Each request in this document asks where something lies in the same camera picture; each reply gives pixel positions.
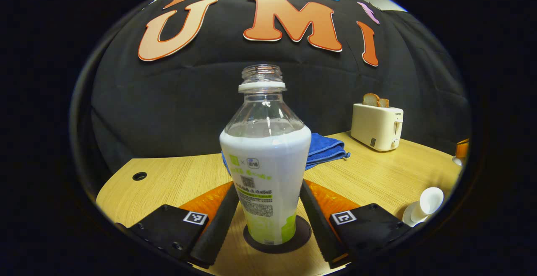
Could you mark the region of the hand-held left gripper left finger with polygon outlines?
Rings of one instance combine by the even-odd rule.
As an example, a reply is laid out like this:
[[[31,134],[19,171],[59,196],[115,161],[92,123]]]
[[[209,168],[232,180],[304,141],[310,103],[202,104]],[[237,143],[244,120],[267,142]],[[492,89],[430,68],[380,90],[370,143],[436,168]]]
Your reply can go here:
[[[161,205],[130,227],[118,226],[168,257],[208,269],[215,264],[238,202],[233,182],[227,182],[181,206]]]

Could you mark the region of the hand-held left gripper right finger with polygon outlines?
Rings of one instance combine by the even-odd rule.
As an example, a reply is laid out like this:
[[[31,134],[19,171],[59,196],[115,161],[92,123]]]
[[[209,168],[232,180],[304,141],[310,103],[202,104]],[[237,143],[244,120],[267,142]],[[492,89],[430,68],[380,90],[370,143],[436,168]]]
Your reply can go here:
[[[412,234],[380,205],[360,206],[310,180],[303,180],[300,199],[330,268],[369,262]]]

